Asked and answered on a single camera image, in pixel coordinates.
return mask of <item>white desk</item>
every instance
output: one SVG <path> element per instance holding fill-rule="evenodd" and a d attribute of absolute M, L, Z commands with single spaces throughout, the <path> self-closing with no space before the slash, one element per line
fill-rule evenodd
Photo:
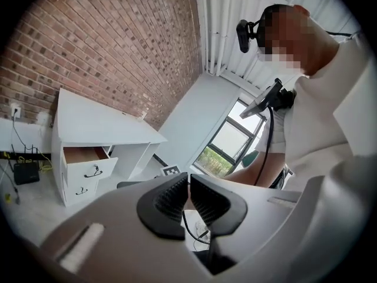
<path fill-rule="evenodd" d="M 113 172 L 122 181 L 139 174 L 161 142 L 146 122 L 60 89 L 51 161 L 64 204 L 94 198 L 98 181 Z"/>

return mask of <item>window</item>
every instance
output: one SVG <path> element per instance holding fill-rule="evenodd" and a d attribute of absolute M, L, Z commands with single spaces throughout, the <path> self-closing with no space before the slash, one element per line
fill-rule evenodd
<path fill-rule="evenodd" d="M 235 103 L 224 123 L 194 162 L 201 171 L 224 177 L 242 168 L 242 158 L 254 150 L 266 122 L 260 115 L 241 119 L 239 115 L 246 107 L 247 104 L 240 100 Z"/>

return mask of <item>desk drawer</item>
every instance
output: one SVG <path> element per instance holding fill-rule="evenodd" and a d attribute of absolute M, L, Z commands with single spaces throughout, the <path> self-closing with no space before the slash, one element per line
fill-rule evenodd
<path fill-rule="evenodd" d="M 63 174 L 67 186 L 96 182 L 109 177 L 118 158 L 110 158 L 102 147 L 64 147 Z"/>
<path fill-rule="evenodd" d="M 70 206 L 78 202 L 82 202 L 89 199 L 94 199 L 95 191 L 97 189 L 97 182 L 82 182 L 77 183 L 75 186 L 63 187 L 65 205 Z"/>

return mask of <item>window frame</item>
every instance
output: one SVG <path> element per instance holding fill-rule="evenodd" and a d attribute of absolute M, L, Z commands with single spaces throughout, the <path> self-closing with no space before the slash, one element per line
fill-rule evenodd
<path fill-rule="evenodd" d="M 241 99 L 238 99 L 233 107 L 236 105 L 236 103 L 240 103 L 242 105 L 244 105 L 245 107 L 247 107 L 248 105 L 242 101 Z M 240 164 L 240 162 L 242 161 L 242 158 L 245 157 L 247 151 L 250 149 L 250 147 L 252 146 L 253 142 L 255 141 L 255 138 L 256 136 L 258 135 L 260 129 L 262 128 L 262 125 L 263 123 L 267 120 L 263 115 L 261 114 L 257 114 L 257 116 L 260 118 L 259 120 L 259 123 L 256 127 L 256 130 L 255 130 L 255 133 L 252 133 L 250 131 L 248 131 L 248 129 L 246 129 L 245 127 L 243 127 L 240 123 L 238 123 L 237 121 L 233 120 L 229 114 L 227 115 L 227 117 L 224 119 L 224 121 L 222 122 L 221 126 L 219 127 L 219 129 L 217 129 L 217 131 L 215 132 L 215 134 L 213 135 L 213 137 L 210 139 L 210 141 L 207 143 L 207 145 L 204 147 L 203 151 L 201 152 L 201 154 L 204 152 L 205 148 L 208 147 L 209 149 L 213 150 L 214 152 L 216 152 L 218 155 L 220 155 L 222 158 L 224 158 L 227 162 L 229 162 L 232 167 L 230 168 L 230 170 L 227 172 L 226 175 L 229 175 L 231 173 L 234 172 L 234 170 L 236 169 L 236 167 Z M 245 145 L 243 146 L 243 149 L 241 150 L 241 153 L 239 154 L 239 156 L 237 157 L 237 159 L 233 159 L 232 157 L 230 157 L 227 153 L 225 153 L 224 151 L 222 151 L 221 149 L 219 149 L 217 146 L 215 146 L 214 144 L 212 144 L 212 141 L 215 139 L 215 137 L 218 135 L 218 133 L 220 132 L 220 130 L 223 128 L 223 126 L 225 125 L 225 123 L 229 123 L 230 125 L 232 125 L 233 127 L 235 127 L 236 129 L 238 129 L 239 131 L 241 131 L 243 134 L 245 134 L 249 139 L 247 140 L 247 142 L 245 143 Z"/>

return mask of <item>drawer handle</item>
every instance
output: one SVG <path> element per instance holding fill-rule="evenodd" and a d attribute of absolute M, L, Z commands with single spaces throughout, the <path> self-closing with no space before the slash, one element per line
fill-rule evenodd
<path fill-rule="evenodd" d="M 94 175 L 92 175 L 92 176 L 88 176 L 88 175 L 85 174 L 84 177 L 85 177 L 85 178 L 94 177 L 94 176 L 98 176 L 98 175 L 100 175 L 100 174 L 103 173 L 102 171 L 100 171 L 100 172 L 97 174 L 98 171 L 99 171 L 98 166 L 95 166 L 95 173 L 94 173 Z"/>
<path fill-rule="evenodd" d="M 81 187 L 81 193 L 76 193 L 76 195 L 81 195 L 81 194 L 84 194 L 88 191 L 88 189 L 85 189 L 83 187 Z"/>

